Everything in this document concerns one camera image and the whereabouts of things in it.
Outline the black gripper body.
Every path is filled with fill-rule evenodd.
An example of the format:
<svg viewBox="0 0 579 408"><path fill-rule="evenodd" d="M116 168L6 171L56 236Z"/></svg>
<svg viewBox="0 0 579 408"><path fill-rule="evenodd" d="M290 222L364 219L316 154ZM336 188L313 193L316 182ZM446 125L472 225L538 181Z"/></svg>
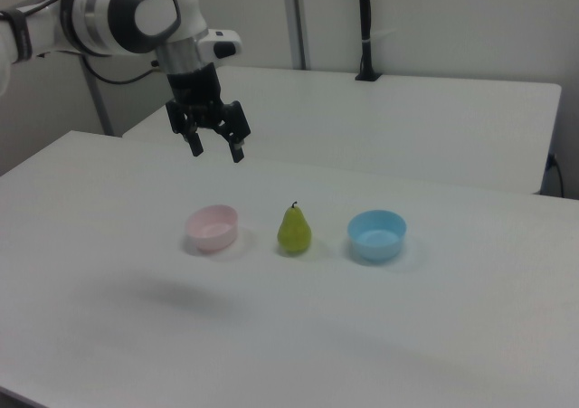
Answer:
<svg viewBox="0 0 579 408"><path fill-rule="evenodd" d="M182 134L184 115L192 118L198 128L214 130L217 107L226 104L221 99L221 85L215 66L211 63L191 73L172 74L167 78L174 95L166 104L173 132Z"/></svg>

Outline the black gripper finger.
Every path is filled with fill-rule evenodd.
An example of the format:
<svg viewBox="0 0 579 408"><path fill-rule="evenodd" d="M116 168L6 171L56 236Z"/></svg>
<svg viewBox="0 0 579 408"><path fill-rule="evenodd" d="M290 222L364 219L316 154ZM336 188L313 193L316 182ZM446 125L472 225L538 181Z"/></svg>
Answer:
<svg viewBox="0 0 579 408"><path fill-rule="evenodd" d="M244 159L244 140L251 134L242 105L234 101L218 106L216 112L217 124L214 130L228 142L233 162L239 163Z"/></svg>
<svg viewBox="0 0 579 408"><path fill-rule="evenodd" d="M195 121L188 115L184 115L182 135L184 140L188 143L194 157L199 157L201 154L203 154L204 148L197 133L197 125Z"/></svg>

